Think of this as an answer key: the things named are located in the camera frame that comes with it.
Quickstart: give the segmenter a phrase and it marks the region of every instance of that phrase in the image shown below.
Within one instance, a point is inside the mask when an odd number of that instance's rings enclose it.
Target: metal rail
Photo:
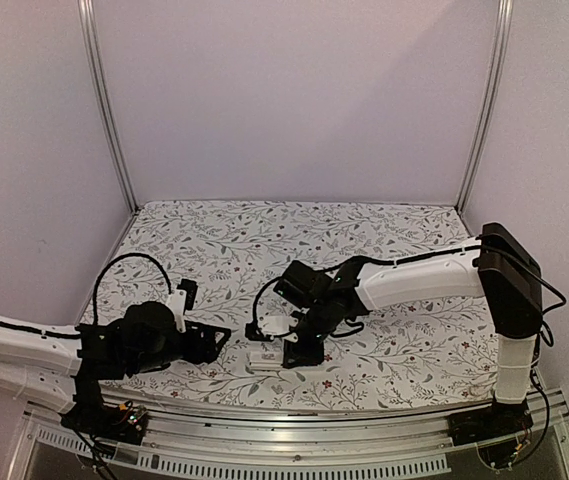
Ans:
[[[97,28],[95,26],[93,0],[79,0],[78,3],[80,20],[82,23],[82,33],[84,34],[84,45],[86,46],[86,55],[88,57],[89,69],[93,79],[93,87],[95,88],[95,95],[97,97],[97,106],[99,107],[102,125],[104,126],[104,133],[111,152],[111,158],[113,160],[113,166],[115,167],[117,180],[120,184],[122,195],[124,196],[124,201],[126,202],[126,206],[130,213],[133,214],[139,209],[139,204],[135,197],[131,177],[126,167],[124,154],[122,153],[122,146],[115,126],[115,117],[113,116],[111,102],[108,96],[104,67],[102,66],[102,57],[97,41]]]
[[[484,145],[486,144],[491,117],[493,116],[500,79],[502,77],[502,68],[506,59],[506,47],[508,46],[512,13],[513,0],[500,0],[495,40],[493,42],[493,54],[491,56],[488,81],[486,83],[486,89],[484,90],[484,101],[473,137],[471,153],[468,163],[466,164],[464,179],[462,180],[462,186],[457,196],[457,202],[455,203],[455,209],[462,217],[468,207],[471,191],[473,190],[473,183],[475,182],[477,170],[484,151]]]
[[[569,422],[561,391],[552,390],[548,396],[552,428]],[[540,430],[546,416],[545,404],[537,393],[530,394],[528,401],[534,430]],[[453,411],[485,404],[457,406]],[[111,461],[179,478],[419,478],[450,472],[446,455],[474,448],[452,444],[446,422],[451,410],[300,415],[243,408],[238,417],[236,408],[222,405],[203,409],[197,402],[171,400],[166,406],[147,406],[150,421],[144,443],[140,447],[118,444]],[[57,415],[34,406],[27,412],[28,435],[18,449],[15,465],[27,463],[23,457],[31,454],[34,442],[90,456],[72,432],[59,426]],[[9,478],[23,478],[20,471],[15,468]]]

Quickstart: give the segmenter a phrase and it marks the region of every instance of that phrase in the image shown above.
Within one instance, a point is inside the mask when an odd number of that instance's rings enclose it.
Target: wire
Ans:
[[[539,384],[539,382],[537,380],[535,380],[535,376],[533,375],[532,371],[531,371],[531,383],[533,384],[533,387],[535,387],[535,390],[537,390],[539,392],[539,394],[542,396],[542,399],[544,400],[544,404],[546,405],[546,420],[544,421],[544,430],[542,430],[542,435],[540,435],[540,438],[537,441],[537,443],[535,444],[535,446],[533,446],[528,451],[526,456],[521,457],[521,458],[518,457],[518,459],[516,459],[515,462],[513,463],[513,466],[519,465],[520,463],[528,460],[535,453],[535,451],[538,448],[540,448],[540,445],[542,445],[542,442],[544,441],[544,437],[546,437],[546,433],[548,432],[549,424],[551,423],[551,404],[548,401],[548,397],[546,396],[544,389]]]
[[[137,253],[137,252],[125,253],[124,255],[120,255],[119,257],[115,257],[113,260],[111,260],[106,265],[106,267],[104,267],[102,269],[102,271],[100,272],[100,274],[97,277],[97,280],[95,280],[95,285],[93,286],[93,325],[98,324],[98,319],[97,319],[97,290],[100,286],[100,283],[102,283],[102,279],[104,278],[104,275],[106,275],[106,273],[116,263],[121,262],[122,260],[124,260],[126,258],[132,258],[132,257],[144,258],[144,259],[148,260],[149,262],[151,262],[153,265],[155,265],[159,269],[159,271],[161,272],[162,276],[164,277],[164,280],[166,281],[166,285],[168,286],[168,294],[170,295],[172,293],[171,279],[168,278],[168,274],[166,273],[166,270],[164,270],[164,267],[162,266],[162,264],[160,262],[158,262],[155,258],[151,257],[150,255],[147,255],[146,253]]]
[[[344,260],[343,262],[341,262],[337,265],[334,265],[332,267],[328,267],[328,268],[318,270],[318,273],[333,272],[333,271],[341,268],[347,262],[362,261],[364,263],[372,263],[374,265],[397,266],[397,265],[403,265],[403,264],[407,264],[407,263],[417,262],[420,260],[426,260],[426,259],[437,257],[437,256],[452,255],[455,253],[464,253],[466,251],[472,251],[472,250],[486,250],[489,252],[498,253],[499,255],[501,255],[501,256],[507,258],[508,260],[512,261],[513,263],[517,264],[517,266],[519,268],[521,268],[523,271],[525,271],[528,275],[530,275],[531,278],[533,278],[536,282],[538,282],[540,285],[542,285],[547,290],[549,290],[551,293],[553,293],[553,295],[555,295],[560,301],[551,305],[550,307],[547,307],[546,309],[544,309],[542,311],[542,317],[544,315],[546,315],[548,312],[555,310],[557,308],[563,307],[564,305],[567,304],[567,299],[564,296],[564,294],[562,292],[560,292],[557,288],[555,288],[553,285],[548,283],[546,280],[544,280],[542,277],[540,277],[538,274],[533,272],[533,270],[531,269],[530,266],[526,265],[522,260],[520,260],[515,255],[513,255],[513,254],[511,254],[511,253],[509,253],[509,252],[507,252],[501,248],[496,248],[496,247],[493,247],[490,245],[469,245],[469,246],[463,247],[463,248],[452,248],[449,250],[436,250],[433,252],[421,253],[418,255],[412,255],[410,257],[398,258],[395,260],[380,260],[377,258],[367,257],[365,255],[356,255],[356,256],[350,257],[347,260]],[[259,292],[255,296],[255,300],[253,301],[253,324],[255,326],[257,326],[257,304],[258,304],[260,298],[262,297],[262,295],[268,289],[269,286],[271,286],[272,284],[274,284],[275,282],[277,282],[281,278],[282,277],[276,277],[272,280],[269,280],[266,284],[264,284],[262,286],[262,288],[259,290]],[[364,324],[362,324],[361,322],[358,322],[356,327],[357,328],[355,328],[354,330],[352,330],[350,332],[331,334],[331,337],[333,337],[333,338],[344,338],[344,337],[354,335],[356,333],[361,332],[364,329]],[[555,339],[553,337],[553,332],[551,331],[551,327],[544,320],[542,320],[542,327],[544,330],[540,331],[540,336],[541,336],[542,340],[544,341],[544,343],[546,343],[546,345],[548,345],[549,347],[552,347],[553,345],[555,345]],[[285,333],[282,335],[277,335],[277,336],[274,336],[274,338],[283,338],[283,337],[290,335],[291,333],[292,332]]]
[[[262,295],[264,295],[264,292],[268,289],[268,287],[278,282],[280,278],[282,277],[275,277],[266,282],[264,285],[262,285],[262,288],[260,288],[259,292],[257,292],[257,295],[255,295],[255,299],[253,300],[253,325],[255,325],[255,327],[257,327],[257,304],[259,303],[260,298],[262,298]]]
[[[546,323],[546,321],[542,320],[542,328],[543,330],[540,330],[540,337],[544,343],[549,346],[549,348],[552,348],[555,346],[555,337],[553,337],[551,327]]]
[[[364,330],[363,322],[349,322],[348,320],[345,320],[345,323],[349,327],[354,327],[354,328],[344,333],[331,333],[331,338],[346,338],[350,337],[351,335],[355,335],[356,333],[360,333],[362,330]]]
[[[7,328],[9,330],[17,330],[19,332],[33,333],[35,335],[44,335],[51,338],[62,338],[64,340],[77,340],[81,338],[81,335],[79,333],[78,334],[58,333],[58,332],[52,332],[50,330],[43,330],[41,328],[29,327],[27,325],[15,325],[13,323],[2,322],[1,320],[0,320],[0,327]]]
[[[75,428],[73,428],[72,430],[75,433],[75,435],[79,437],[82,443],[84,443],[84,445],[86,445],[90,450],[91,456],[93,457],[93,462],[95,462],[96,466],[95,473],[97,473],[100,476],[100,478],[103,480],[117,480],[117,477],[115,476],[113,471],[104,461],[102,455],[100,455],[98,448],[95,445],[91,445],[91,443],[88,440],[86,440],[86,438],[84,438],[84,435],[82,435],[78,430],[76,430]],[[100,468],[103,468],[106,472],[108,472],[110,478],[107,477],[102,471],[100,471]]]

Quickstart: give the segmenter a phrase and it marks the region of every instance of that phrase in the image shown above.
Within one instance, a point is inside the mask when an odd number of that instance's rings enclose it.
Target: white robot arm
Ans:
[[[166,303],[131,305],[108,325],[59,327],[0,316],[0,389],[58,412],[62,425],[78,432],[140,444],[145,408],[105,405],[98,382],[161,370],[177,359],[215,361],[231,331],[184,320],[196,292],[197,284],[183,279]]]
[[[330,271],[336,271],[334,277]],[[526,394],[543,324],[541,287],[548,286],[540,275],[537,262],[497,223],[485,225],[477,238],[412,257],[356,256],[325,270],[294,261],[272,283],[277,282],[275,292],[300,311],[292,317],[258,320],[256,302],[245,335],[258,341],[283,338],[284,368],[318,365],[324,361],[324,339],[342,321],[355,326],[351,322],[356,317],[401,302],[484,296],[498,334],[498,375],[490,415],[469,428],[483,428],[488,438],[531,423]],[[498,426],[487,426],[489,421]],[[458,439],[476,441],[481,435],[468,432],[471,423],[468,418],[453,419],[451,429],[458,429]]]

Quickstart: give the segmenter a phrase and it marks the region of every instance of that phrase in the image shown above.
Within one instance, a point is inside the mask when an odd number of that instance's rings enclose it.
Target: floral tablecloth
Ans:
[[[483,400],[495,381],[497,341],[484,299],[437,298],[396,305],[364,319],[365,330],[328,339],[320,367],[252,372],[244,324],[260,286],[293,259],[325,267],[353,255],[392,258],[456,243],[467,233],[449,207],[255,201],[152,202],[140,212],[118,254],[156,257],[177,284],[199,284],[188,319],[234,330],[210,365],[174,362],[168,370],[118,389],[172,398],[298,410],[379,410]],[[159,272],[128,259],[104,278],[100,323],[130,303],[164,300]],[[84,321],[90,321],[90,306]],[[270,292],[260,314],[289,312]]]

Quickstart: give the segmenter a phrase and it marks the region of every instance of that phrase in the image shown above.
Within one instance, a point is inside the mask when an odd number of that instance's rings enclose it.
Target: gray wall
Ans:
[[[495,117],[471,198],[476,231],[500,221],[569,298],[569,2],[515,2]],[[569,404],[569,305],[549,314],[543,373]]]
[[[0,0],[0,313],[74,322],[126,217],[77,3]],[[21,411],[0,394],[0,474]]]
[[[136,193],[454,203],[497,6],[96,2]]]

